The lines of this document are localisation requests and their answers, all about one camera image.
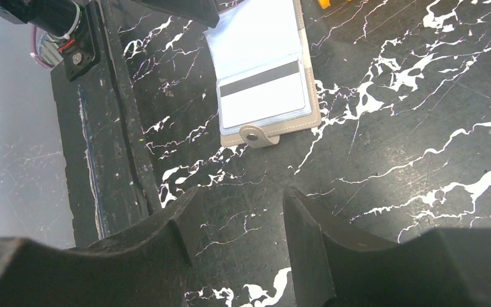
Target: beige wallet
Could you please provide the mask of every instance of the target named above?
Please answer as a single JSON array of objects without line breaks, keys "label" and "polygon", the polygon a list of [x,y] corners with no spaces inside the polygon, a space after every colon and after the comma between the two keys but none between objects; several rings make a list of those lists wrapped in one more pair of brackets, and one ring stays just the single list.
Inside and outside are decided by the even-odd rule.
[{"label": "beige wallet", "polygon": [[300,44],[302,46],[302,63],[304,64],[304,73],[306,75],[306,84],[309,94],[309,103],[311,104],[311,113],[299,118],[279,122],[264,127],[245,124],[241,126],[238,133],[224,136],[221,134],[221,145],[225,147],[236,146],[240,144],[248,144],[251,147],[259,148],[264,146],[276,145],[279,143],[279,136],[289,132],[298,130],[310,129],[321,124],[321,114],[319,110],[319,102],[317,99],[317,90],[315,88],[315,78],[313,77],[313,69],[311,68],[311,58],[309,55],[308,39],[306,37],[306,29],[304,27],[304,18],[302,16],[302,6],[300,0],[293,0],[297,29],[300,36]]}]

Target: orange object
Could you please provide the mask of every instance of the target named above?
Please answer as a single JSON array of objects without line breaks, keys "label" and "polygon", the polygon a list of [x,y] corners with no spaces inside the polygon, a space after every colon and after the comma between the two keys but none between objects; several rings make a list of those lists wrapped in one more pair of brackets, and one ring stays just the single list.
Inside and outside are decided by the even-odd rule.
[{"label": "orange object", "polygon": [[328,8],[330,6],[330,0],[318,0],[322,8]]}]

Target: black marble surface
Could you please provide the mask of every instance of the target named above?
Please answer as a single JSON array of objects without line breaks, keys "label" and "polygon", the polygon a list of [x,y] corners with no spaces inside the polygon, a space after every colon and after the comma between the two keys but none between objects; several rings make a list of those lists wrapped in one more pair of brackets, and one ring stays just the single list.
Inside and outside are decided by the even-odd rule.
[{"label": "black marble surface", "polygon": [[293,306],[286,185],[398,242],[491,226],[491,0],[302,0],[323,122],[261,149],[219,144],[202,26],[111,5],[161,202],[209,188],[189,306]]}]

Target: black metal bracket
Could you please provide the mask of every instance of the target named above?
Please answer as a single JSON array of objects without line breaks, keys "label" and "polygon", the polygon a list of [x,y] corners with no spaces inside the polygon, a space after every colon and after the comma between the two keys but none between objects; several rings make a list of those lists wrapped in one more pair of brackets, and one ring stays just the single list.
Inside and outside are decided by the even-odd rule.
[{"label": "black metal bracket", "polygon": [[0,239],[0,306],[181,306],[200,242],[201,192],[87,248]]},{"label": "black metal bracket", "polygon": [[436,228],[396,244],[283,195],[297,306],[491,306],[491,229]]},{"label": "black metal bracket", "polygon": [[91,1],[82,8],[78,28],[71,33],[68,40],[59,44],[69,81],[85,74],[100,61],[100,50],[94,32],[96,28],[104,28],[102,14],[98,2]]}]

